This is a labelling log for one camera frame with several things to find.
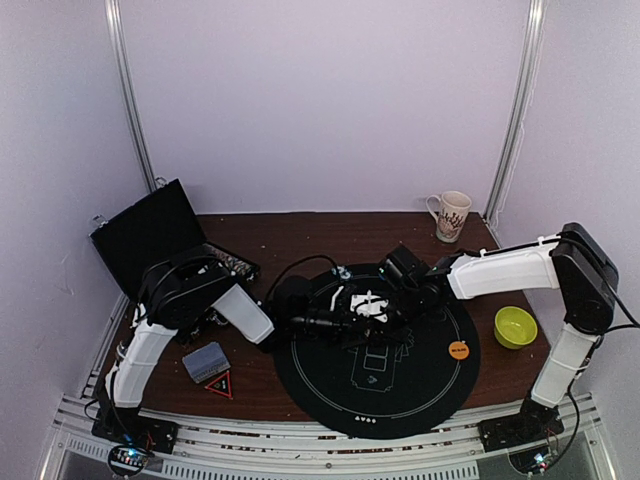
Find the orange big blind button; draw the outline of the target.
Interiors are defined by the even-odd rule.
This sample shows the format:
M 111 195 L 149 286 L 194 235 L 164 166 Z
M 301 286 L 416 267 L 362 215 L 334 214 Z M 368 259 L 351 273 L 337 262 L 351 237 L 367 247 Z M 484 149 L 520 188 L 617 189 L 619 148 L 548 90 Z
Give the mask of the orange big blind button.
M 470 356 L 470 347 L 465 341 L 453 341 L 448 346 L 448 353 L 457 361 L 466 360 Z

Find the deck of blue cards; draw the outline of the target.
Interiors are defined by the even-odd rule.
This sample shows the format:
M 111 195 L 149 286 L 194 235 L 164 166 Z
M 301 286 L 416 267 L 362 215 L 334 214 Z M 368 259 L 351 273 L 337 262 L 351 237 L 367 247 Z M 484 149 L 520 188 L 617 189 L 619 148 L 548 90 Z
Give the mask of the deck of blue cards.
M 209 344 L 187 354 L 182 358 L 189 377 L 200 384 L 215 375 L 230 369 L 231 364 L 218 342 Z

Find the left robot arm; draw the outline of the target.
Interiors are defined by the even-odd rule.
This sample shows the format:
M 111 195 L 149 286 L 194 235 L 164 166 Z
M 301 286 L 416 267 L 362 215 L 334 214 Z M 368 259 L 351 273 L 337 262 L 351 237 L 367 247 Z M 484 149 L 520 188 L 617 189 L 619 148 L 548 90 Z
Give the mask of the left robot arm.
M 189 330 L 209 309 L 215 310 L 255 345 L 269 345 L 294 319 L 314 324 L 335 335 L 362 335 L 362 315 L 351 311 L 276 314 L 273 294 L 286 278 L 279 275 L 264 306 L 245 289 L 244 280 L 213 256 L 199 255 L 182 262 L 163 261 L 143 275 L 132 320 L 132 335 L 116 350 L 116 359 L 99 390 L 97 423 L 123 444 L 137 442 L 144 433 L 138 416 L 144 390 L 168 343 Z

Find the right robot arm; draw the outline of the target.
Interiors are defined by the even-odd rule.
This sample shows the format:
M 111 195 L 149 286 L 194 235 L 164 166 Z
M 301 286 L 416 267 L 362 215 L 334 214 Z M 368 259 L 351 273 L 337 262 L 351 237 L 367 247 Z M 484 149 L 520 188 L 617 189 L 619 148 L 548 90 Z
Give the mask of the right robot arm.
M 465 250 L 434 265 L 400 245 L 378 265 L 381 277 L 407 304 L 429 313 L 453 301 L 521 291 L 536 317 L 562 321 L 548 357 L 532 383 L 512 430 L 535 440 L 551 424 L 560 401 L 587 366 L 618 308 L 619 271 L 580 223 L 550 236 L 497 250 Z

